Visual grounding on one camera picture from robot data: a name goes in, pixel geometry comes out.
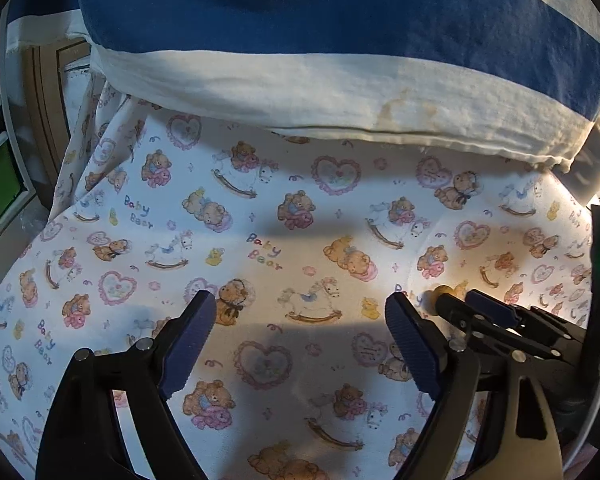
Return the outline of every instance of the white fabric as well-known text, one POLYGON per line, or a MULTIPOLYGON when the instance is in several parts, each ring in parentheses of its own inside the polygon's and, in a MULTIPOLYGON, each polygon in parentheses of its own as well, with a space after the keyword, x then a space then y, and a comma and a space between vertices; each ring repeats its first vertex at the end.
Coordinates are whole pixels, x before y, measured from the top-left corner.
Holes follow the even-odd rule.
POLYGON ((566 168, 593 126, 540 92, 422 59, 94 49, 117 88, 174 110, 292 136, 439 146, 566 168), (189 77, 174 86, 182 70, 189 77), (352 91, 334 93, 334 81, 352 91), (494 128, 499 123, 506 126, 494 128))
POLYGON ((87 29, 80 10, 66 10, 45 16, 23 16, 7 25, 7 52, 62 40, 85 38, 87 29))

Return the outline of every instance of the blue and white striped pillow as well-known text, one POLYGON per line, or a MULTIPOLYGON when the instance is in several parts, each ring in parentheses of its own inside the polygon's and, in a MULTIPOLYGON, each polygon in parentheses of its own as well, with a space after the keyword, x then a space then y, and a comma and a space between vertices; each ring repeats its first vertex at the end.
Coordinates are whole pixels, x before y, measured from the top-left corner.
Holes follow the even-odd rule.
POLYGON ((590 0, 12 0, 9 20, 11 48, 85 36, 121 91, 282 134, 568 168, 600 114, 590 0))

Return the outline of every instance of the bed sheet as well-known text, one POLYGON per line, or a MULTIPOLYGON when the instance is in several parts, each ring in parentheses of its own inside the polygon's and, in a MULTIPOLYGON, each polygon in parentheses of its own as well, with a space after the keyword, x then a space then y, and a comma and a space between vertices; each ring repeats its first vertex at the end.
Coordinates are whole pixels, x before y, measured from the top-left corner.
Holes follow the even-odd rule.
MULTIPOLYGON (((283 137, 167 110, 94 75, 52 220, 0 284, 0 445, 34 477, 75 350, 155 336, 197 290, 217 319, 169 402, 210 479, 391 479, 432 407, 384 324, 447 284, 586 326, 590 214, 501 157, 283 137)), ((136 471, 152 478, 124 392, 136 471)), ((451 476, 464 471, 475 399, 451 476)))

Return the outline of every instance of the white cable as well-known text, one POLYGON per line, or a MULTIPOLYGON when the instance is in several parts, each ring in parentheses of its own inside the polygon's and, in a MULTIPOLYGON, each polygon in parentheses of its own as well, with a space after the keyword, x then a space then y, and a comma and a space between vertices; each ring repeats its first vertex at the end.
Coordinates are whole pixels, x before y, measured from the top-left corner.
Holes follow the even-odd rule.
MULTIPOLYGON (((598 373, 600 375, 600 364, 598 365, 598 373)), ((596 393, 593 395, 593 399, 591 400, 591 406, 589 407, 589 411, 587 412, 587 417, 580 428, 580 432, 574 441, 573 447, 567 456, 567 458, 562 463, 562 472, 564 473, 571 463, 573 459, 576 457, 580 448, 582 448, 585 443, 587 437, 589 436, 589 431, 591 431, 591 427, 593 426, 593 422, 596 420, 596 415, 598 414, 598 410, 600 409, 600 380, 598 381, 598 387, 596 388, 596 393)))

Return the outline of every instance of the small yellow object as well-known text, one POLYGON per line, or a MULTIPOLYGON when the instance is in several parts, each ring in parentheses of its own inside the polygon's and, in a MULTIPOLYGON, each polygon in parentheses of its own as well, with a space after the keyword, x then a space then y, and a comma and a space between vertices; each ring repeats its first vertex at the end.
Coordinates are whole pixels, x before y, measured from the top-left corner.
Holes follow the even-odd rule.
POLYGON ((429 313, 434 316, 438 315, 438 311, 436 310, 436 301, 443 294, 451 294, 455 296, 455 291, 448 285, 439 285, 433 289, 431 295, 427 298, 427 303, 429 304, 429 313))
POLYGON ((223 254, 223 248, 213 248, 209 251, 209 256, 206 257, 205 263, 213 267, 220 265, 222 263, 223 254))
POLYGON ((20 339, 22 337, 22 331, 24 330, 24 321, 19 319, 16 325, 13 327, 13 337, 20 339))
POLYGON ((556 202, 555 200, 552 202, 549 211, 546 212, 546 217, 549 220, 555 220, 558 218, 558 211, 560 210, 560 202, 556 202))
POLYGON ((373 298, 362 298, 361 314, 369 319, 378 319, 380 317, 380 312, 378 312, 378 302, 373 298))

